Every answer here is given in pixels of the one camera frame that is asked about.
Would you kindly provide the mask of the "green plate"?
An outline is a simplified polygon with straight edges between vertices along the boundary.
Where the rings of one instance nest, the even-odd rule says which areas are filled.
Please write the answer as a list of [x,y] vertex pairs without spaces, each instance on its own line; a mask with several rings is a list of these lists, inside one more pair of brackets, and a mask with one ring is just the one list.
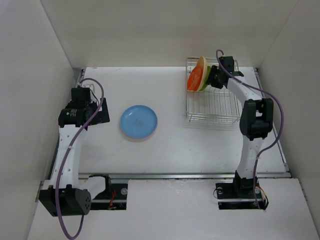
[[203,91],[203,90],[205,90],[206,87],[208,86],[208,85],[206,84],[206,82],[207,82],[207,80],[208,80],[208,78],[209,78],[210,71],[211,71],[211,66],[208,65],[208,66],[207,66],[207,72],[206,72],[206,76],[205,76],[205,79],[204,79],[203,86],[202,86],[202,88],[199,90],[200,92]]

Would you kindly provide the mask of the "beige plate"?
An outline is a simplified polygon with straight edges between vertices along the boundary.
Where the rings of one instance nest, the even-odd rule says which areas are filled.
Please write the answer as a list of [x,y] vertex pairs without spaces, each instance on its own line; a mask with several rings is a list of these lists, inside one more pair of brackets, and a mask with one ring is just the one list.
[[200,82],[198,83],[198,87],[196,90],[198,92],[202,89],[202,87],[204,86],[204,84],[206,82],[206,76],[207,76],[207,72],[208,72],[207,59],[204,56],[199,57],[196,66],[200,67],[202,70]]

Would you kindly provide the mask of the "orange plate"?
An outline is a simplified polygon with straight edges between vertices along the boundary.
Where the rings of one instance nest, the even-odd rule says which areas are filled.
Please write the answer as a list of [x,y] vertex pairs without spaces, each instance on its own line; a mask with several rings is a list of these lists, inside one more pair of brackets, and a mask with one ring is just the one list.
[[187,90],[197,91],[203,76],[203,67],[196,66],[190,73],[187,80]]

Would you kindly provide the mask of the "pink plate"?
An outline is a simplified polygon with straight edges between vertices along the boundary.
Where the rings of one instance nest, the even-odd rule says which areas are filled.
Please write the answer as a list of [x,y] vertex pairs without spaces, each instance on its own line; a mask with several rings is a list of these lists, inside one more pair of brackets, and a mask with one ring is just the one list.
[[141,143],[141,142],[145,142],[147,141],[148,139],[152,138],[155,133],[157,132],[157,128],[154,129],[154,131],[144,137],[132,137],[130,135],[127,135],[124,131],[123,131],[123,128],[122,126],[120,125],[119,126],[119,132],[121,133],[121,136],[123,139],[125,139],[126,141],[129,141],[129,142],[134,142],[134,143]]

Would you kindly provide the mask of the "blue plate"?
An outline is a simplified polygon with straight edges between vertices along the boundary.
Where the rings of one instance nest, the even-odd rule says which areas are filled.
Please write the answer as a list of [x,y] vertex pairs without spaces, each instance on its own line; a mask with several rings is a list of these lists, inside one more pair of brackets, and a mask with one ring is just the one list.
[[123,112],[119,124],[127,135],[143,138],[157,128],[158,117],[150,107],[134,105]]

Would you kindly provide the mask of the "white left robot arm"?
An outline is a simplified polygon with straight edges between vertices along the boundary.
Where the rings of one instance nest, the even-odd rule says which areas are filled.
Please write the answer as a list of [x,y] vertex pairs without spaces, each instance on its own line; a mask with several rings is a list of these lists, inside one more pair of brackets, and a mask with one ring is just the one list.
[[111,195],[112,186],[106,175],[92,175],[85,183],[79,182],[81,149],[89,126],[110,122],[106,99],[92,99],[90,87],[71,90],[71,101],[58,117],[59,143],[55,164],[48,187],[39,193],[39,200],[53,216],[87,215],[92,200]]

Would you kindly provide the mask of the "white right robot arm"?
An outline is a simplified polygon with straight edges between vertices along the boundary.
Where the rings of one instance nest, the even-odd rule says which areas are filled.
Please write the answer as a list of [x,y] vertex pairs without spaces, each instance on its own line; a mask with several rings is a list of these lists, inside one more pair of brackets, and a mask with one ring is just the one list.
[[257,185],[259,152],[265,138],[273,128],[274,102],[263,98],[258,88],[249,85],[241,71],[236,71],[232,56],[217,59],[219,66],[212,66],[207,84],[222,89],[225,87],[240,101],[242,112],[239,129],[243,136],[240,163],[235,171],[231,193],[236,198],[252,198]]

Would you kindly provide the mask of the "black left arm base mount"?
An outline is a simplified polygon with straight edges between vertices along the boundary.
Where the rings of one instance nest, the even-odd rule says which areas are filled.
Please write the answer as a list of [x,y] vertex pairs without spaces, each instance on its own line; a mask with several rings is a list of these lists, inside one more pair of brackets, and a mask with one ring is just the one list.
[[105,190],[91,202],[91,211],[122,211],[127,209],[128,181],[112,179],[108,175],[91,175],[104,177]]

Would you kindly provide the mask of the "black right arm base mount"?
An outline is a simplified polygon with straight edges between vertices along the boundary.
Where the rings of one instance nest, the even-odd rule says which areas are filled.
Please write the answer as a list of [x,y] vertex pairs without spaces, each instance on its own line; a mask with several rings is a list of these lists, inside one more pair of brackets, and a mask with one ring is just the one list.
[[218,182],[215,184],[213,194],[216,194],[219,210],[266,210],[269,199],[260,186],[250,187],[241,193],[236,193],[231,182]]

